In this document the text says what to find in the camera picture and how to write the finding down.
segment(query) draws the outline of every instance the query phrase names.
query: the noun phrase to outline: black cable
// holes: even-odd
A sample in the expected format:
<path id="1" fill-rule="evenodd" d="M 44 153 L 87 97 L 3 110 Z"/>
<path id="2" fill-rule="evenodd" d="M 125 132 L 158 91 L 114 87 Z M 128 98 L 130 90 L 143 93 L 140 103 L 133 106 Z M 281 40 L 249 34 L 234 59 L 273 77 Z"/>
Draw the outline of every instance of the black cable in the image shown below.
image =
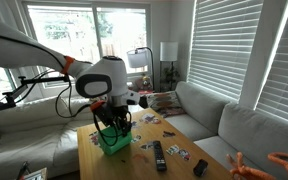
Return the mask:
<path id="1" fill-rule="evenodd" d="M 52 73 L 52 72 L 55 72 L 55 71 L 46 71 L 46 72 L 44 72 L 43 74 L 39 74 L 39 77 L 38 77 L 37 79 L 41 79 L 43 76 L 45 76 L 45 75 L 47 75 L 47 74 L 49 74 L 49 73 Z M 31 93 L 31 91 L 33 90 L 33 88 L 35 87 L 36 84 L 37 84 L 37 82 L 35 82 L 35 83 L 30 87 L 30 89 L 27 91 L 27 93 L 26 93 L 20 100 L 16 101 L 15 103 L 19 103 L 19 102 L 23 101 L 23 100 Z"/>
<path id="2" fill-rule="evenodd" d="M 48 70 L 46 70 L 46 71 L 43 71 L 42 73 L 36 75 L 36 76 L 33 77 L 32 79 L 35 79 L 35 78 L 37 78 L 38 76 L 40 76 L 41 74 L 44 74 L 44 73 L 46 73 L 46 72 L 48 72 L 48 71 L 50 71 L 50 69 L 48 69 Z"/>
<path id="3" fill-rule="evenodd" d="M 28 45 L 28 46 L 31 46 L 31 47 L 35 47 L 35 48 L 37 48 L 39 50 L 42 50 L 42 51 L 46 52 L 47 54 L 51 55 L 58 62 L 58 64 L 61 66 L 62 69 L 64 68 L 64 66 L 61 64 L 60 60 L 56 56 L 54 56 L 54 54 L 50 53 L 46 49 L 43 49 L 42 47 L 39 47 L 39 46 L 34 45 L 34 44 L 27 43 L 27 42 L 24 42 L 24 41 L 20 41 L 20 40 L 17 40 L 17 39 L 12 39 L 12 38 L 9 38 L 9 37 L 1 36 L 1 35 L 0 35 L 0 39 L 6 39 L 6 40 L 9 40 L 9 41 L 25 44 L 25 45 Z"/>
<path id="4" fill-rule="evenodd" d="M 32 79 L 35 79 L 35 78 L 39 77 L 41 74 L 44 74 L 44 73 L 46 73 L 46 72 L 49 72 L 50 70 L 51 70 L 51 69 L 47 69 L 47 70 L 41 72 L 40 74 L 34 76 Z"/>
<path id="5" fill-rule="evenodd" d="M 111 137 L 111 136 L 108 136 L 108 135 L 105 135 L 105 134 L 102 133 L 102 131 L 101 131 L 99 125 L 98 125 L 98 122 L 97 122 L 97 119 L 96 119 L 96 116 L 95 116 L 94 113 L 93 113 L 93 119 L 94 119 L 95 127 L 96 127 L 98 133 L 100 134 L 100 136 L 102 137 L 104 143 L 105 143 L 106 145 L 108 145 L 108 146 L 114 146 L 114 145 L 117 143 L 118 137 L 119 137 L 118 132 L 117 132 L 117 129 L 116 129 L 116 126 L 113 125 L 114 131 L 115 131 L 115 136 L 113 136 L 112 138 L 115 137 L 114 143 L 113 143 L 113 144 L 108 144 L 104 137 Z"/>
<path id="6" fill-rule="evenodd" d="M 71 79 L 70 77 L 68 77 L 69 81 L 68 81 L 68 84 L 70 86 L 70 92 L 68 94 L 68 110 L 70 112 L 70 115 L 72 116 L 72 109 L 71 109 L 71 96 L 72 96 L 72 82 L 71 82 Z"/>
<path id="7" fill-rule="evenodd" d="M 60 116 L 60 117 L 62 117 L 62 118 L 72 118 L 72 114 L 71 114 L 71 116 L 62 116 L 62 115 L 60 115 L 60 113 L 58 112 L 58 108 L 57 108 L 57 103 L 58 103 L 59 98 L 60 98 L 61 95 L 62 95 L 66 90 L 68 90 L 69 88 L 72 88 L 71 83 L 69 83 L 69 85 L 67 86 L 67 88 L 65 88 L 64 90 L 62 90 L 62 91 L 58 94 L 58 96 L 56 97 L 56 100 L 55 100 L 55 111 L 56 111 L 57 115 Z"/>

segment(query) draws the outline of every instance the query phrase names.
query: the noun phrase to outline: remote control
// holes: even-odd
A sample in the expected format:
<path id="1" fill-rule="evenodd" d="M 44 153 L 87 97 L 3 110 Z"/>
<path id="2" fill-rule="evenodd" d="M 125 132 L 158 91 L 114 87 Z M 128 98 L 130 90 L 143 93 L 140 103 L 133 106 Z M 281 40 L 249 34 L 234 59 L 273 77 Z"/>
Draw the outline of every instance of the remote control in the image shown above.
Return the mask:
<path id="1" fill-rule="evenodd" d="M 156 169 L 158 171 L 166 171 L 166 162 L 164 159 L 163 149 L 160 141 L 153 142 L 154 155 L 156 161 Z"/>

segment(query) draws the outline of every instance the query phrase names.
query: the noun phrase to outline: gray sofa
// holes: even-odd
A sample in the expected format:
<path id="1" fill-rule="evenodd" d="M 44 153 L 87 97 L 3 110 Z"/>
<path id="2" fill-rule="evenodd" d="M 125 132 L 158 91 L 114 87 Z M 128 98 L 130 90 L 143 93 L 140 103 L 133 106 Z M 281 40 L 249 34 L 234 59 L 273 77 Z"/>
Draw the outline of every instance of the gray sofa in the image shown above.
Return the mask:
<path id="1" fill-rule="evenodd" d="M 271 152 L 288 153 L 288 122 L 230 103 L 203 87 L 179 82 L 176 94 L 187 114 L 166 118 L 228 170 L 226 154 L 238 151 L 244 163 L 277 179 L 288 179 L 284 167 L 267 159 Z"/>
<path id="2" fill-rule="evenodd" d="M 86 103 L 73 99 L 72 111 Z M 69 115 L 65 100 L 59 100 L 58 111 Z M 15 179 L 24 161 L 31 171 L 47 167 L 48 178 L 78 171 L 76 129 L 91 123 L 88 108 L 75 118 L 59 117 L 55 98 L 0 111 L 0 179 Z"/>

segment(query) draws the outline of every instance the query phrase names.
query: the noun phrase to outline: playing card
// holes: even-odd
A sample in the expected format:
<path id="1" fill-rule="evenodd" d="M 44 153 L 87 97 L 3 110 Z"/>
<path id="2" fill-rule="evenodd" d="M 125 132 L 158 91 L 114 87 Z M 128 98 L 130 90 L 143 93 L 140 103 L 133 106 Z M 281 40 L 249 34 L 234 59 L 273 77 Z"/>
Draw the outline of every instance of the playing card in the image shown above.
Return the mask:
<path id="1" fill-rule="evenodd" d="M 148 141 L 146 144 L 141 145 L 140 148 L 144 150 L 153 148 L 153 141 Z"/>
<path id="2" fill-rule="evenodd" d="M 141 137 L 140 135 L 136 135 L 135 138 L 133 138 L 133 139 L 131 140 L 131 143 L 135 143 L 135 142 L 139 141 L 141 138 L 142 138 L 142 137 Z"/>
<path id="3" fill-rule="evenodd" d="M 152 123 L 153 124 L 161 124 L 161 120 L 159 120 L 158 118 L 153 118 Z"/>
<path id="4" fill-rule="evenodd" d="M 146 114 L 144 114 L 143 116 L 142 116 L 142 120 L 144 120 L 146 123 L 148 123 L 148 122 L 152 122 L 153 121 L 153 119 L 154 119 L 154 115 L 153 114 L 151 114 L 151 113 L 146 113 Z"/>
<path id="5" fill-rule="evenodd" d="M 134 128 L 139 128 L 140 126 L 137 125 L 137 122 L 136 121 L 133 121 L 132 122 L 132 129 Z"/>
<path id="6" fill-rule="evenodd" d="M 179 150 L 178 154 L 186 161 L 191 159 L 190 153 L 188 151 L 186 151 L 185 149 Z"/>
<path id="7" fill-rule="evenodd" d="M 89 135 L 89 140 L 95 146 L 100 146 L 100 143 L 98 143 L 98 132 L 97 131 L 95 131 Z"/>
<path id="8" fill-rule="evenodd" d="M 166 150 L 166 152 L 170 155 L 173 155 L 174 153 L 177 153 L 178 151 L 179 151 L 179 147 L 176 144 Z"/>

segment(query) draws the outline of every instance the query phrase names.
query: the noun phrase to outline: white wall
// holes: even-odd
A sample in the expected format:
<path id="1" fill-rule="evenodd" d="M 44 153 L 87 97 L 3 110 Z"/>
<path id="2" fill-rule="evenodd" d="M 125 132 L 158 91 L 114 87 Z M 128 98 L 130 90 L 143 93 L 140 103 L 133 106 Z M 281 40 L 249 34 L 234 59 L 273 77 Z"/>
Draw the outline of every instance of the white wall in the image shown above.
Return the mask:
<path id="1" fill-rule="evenodd" d="M 154 56 L 154 85 L 160 89 L 160 42 L 169 41 L 171 21 L 171 4 L 169 1 L 151 3 L 152 51 Z"/>
<path id="2" fill-rule="evenodd" d="M 178 62 L 180 80 L 185 81 L 190 58 L 191 34 L 194 14 L 194 0 L 171 3 L 170 41 L 179 42 Z"/>

